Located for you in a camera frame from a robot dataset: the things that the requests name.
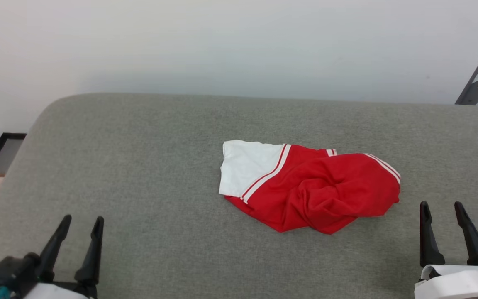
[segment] white stripe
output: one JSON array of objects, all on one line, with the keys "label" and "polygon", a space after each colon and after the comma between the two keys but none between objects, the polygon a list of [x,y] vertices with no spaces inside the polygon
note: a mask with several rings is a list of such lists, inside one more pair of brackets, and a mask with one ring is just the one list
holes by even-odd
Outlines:
[{"label": "white stripe", "polygon": [[387,172],[390,172],[390,174],[392,174],[396,178],[396,180],[398,181],[398,184],[400,183],[400,178],[392,170],[390,170],[390,168],[388,168],[387,165],[384,165],[383,163],[381,163],[381,160],[377,159],[376,157],[374,157],[370,154],[365,154],[365,155],[374,159],[376,162],[378,162],[379,165],[381,165],[381,167],[385,168],[387,170]]},{"label": "white stripe", "polygon": [[398,178],[402,178],[402,176],[400,175],[400,173],[397,172],[396,169],[394,169],[394,167],[390,166],[390,164],[388,164],[387,162],[385,162],[385,161],[379,159],[378,157],[376,157],[376,156],[374,156],[374,155],[372,155],[372,154],[368,154],[368,155],[370,155],[370,156],[372,156],[372,157],[378,159],[378,160],[381,161],[383,164],[385,164],[385,165],[387,165],[388,167],[390,167],[390,169],[393,170],[393,172],[396,172],[396,174],[398,175]]},{"label": "white stripe", "polygon": [[287,159],[287,155],[289,155],[289,150],[290,150],[290,147],[291,145],[287,145],[285,146],[285,148],[283,149],[283,154],[281,155],[281,160],[279,161],[279,165],[278,167],[276,168],[276,170],[267,175],[266,177],[260,179],[254,186],[252,186],[252,188],[250,188],[250,190],[248,190],[248,192],[243,196],[243,201],[244,203],[248,203],[248,199],[252,196],[252,194],[254,194],[254,192],[256,192],[257,189],[259,189],[259,187],[261,187],[266,181],[270,180],[271,178],[273,178],[275,175],[277,175],[281,169],[283,168],[283,164],[285,164],[285,160]]}]

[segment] gray couch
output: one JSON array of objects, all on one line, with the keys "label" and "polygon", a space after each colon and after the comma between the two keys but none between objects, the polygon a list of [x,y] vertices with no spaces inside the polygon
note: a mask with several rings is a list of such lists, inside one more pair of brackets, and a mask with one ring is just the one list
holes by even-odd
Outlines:
[{"label": "gray couch", "polygon": [[[334,235],[277,233],[218,194],[222,142],[368,152],[402,175],[400,202]],[[100,299],[413,296],[419,203],[448,263],[465,263],[453,203],[478,226],[478,108],[97,93],[51,104],[0,189],[0,259],[40,252],[71,280],[105,218]]]}]

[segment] red object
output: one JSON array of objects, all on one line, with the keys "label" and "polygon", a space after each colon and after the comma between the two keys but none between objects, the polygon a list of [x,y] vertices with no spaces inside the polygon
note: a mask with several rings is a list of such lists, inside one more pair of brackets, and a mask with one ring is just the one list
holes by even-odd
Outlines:
[{"label": "red object", "polygon": [[399,201],[399,182],[396,170],[373,155],[285,144],[273,171],[241,197],[224,197],[279,232],[311,226],[332,234],[357,217],[384,215]]}]

